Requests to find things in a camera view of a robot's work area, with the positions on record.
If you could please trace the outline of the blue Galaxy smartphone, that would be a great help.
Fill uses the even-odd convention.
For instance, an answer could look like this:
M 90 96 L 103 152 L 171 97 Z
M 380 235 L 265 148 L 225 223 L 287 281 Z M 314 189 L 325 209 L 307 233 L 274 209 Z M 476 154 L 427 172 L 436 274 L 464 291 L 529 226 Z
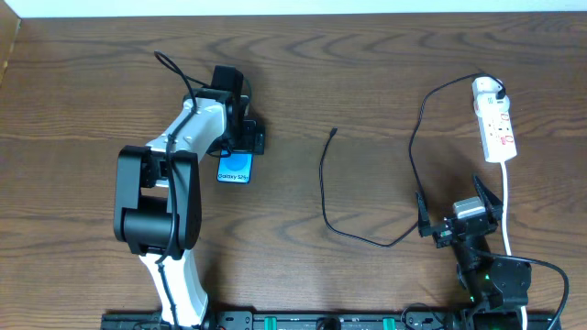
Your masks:
M 225 183 L 247 184 L 250 182 L 253 155 L 250 153 L 221 153 L 217 169 L 217 180 Z

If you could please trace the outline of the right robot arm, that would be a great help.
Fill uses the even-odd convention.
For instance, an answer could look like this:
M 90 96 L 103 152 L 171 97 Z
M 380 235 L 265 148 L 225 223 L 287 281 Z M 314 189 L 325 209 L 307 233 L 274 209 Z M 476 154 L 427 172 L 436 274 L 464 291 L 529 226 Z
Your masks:
M 454 203 L 453 215 L 437 225 L 431 224 L 425 198 L 417 193 L 418 233 L 432 237 L 437 248 L 452 249 L 459 282 L 473 303 L 448 317 L 448 329 L 515 329 L 523 324 L 531 266 L 491 252 L 486 237 L 502 222 L 504 203 L 478 177 L 473 185 L 477 195 Z

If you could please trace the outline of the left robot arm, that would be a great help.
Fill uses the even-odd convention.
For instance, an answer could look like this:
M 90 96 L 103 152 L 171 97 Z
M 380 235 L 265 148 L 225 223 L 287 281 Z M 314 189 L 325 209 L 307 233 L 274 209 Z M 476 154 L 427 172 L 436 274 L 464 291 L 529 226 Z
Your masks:
M 215 67 L 209 84 L 189 89 L 161 135 L 118 154 L 114 233 L 150 272 L 161 325 L 170 329 L 215 324 L 194 256 L 202 224 L 199 163 L 216 157 L 220 182 L 249 182 L 265 128 L 248 115 L 246 81 L 234 67 Z

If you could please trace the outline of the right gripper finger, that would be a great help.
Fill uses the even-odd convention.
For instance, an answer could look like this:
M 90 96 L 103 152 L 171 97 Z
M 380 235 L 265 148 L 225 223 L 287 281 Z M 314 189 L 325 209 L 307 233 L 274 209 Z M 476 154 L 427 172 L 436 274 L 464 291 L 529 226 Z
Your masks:
M 432 235 L 432 226 L 430 223 L 430 219 L 428 216 L 428 211 L 426 209 L 426 203 L 424 201 L 423 196 L 419 193 L 415 193 L 415 198 L 417 202 L 418 208 L 418 220 L 417 220 L 417 229 L 418 234 L 421 237 L 428 237 Z
M 480 197 L 486 213 L 491 216 L 493 220 L 501 220 L 503 218 L 504 203 L 491 191 L 482 180 L 477 176 L 472 176 L 474 188 Z

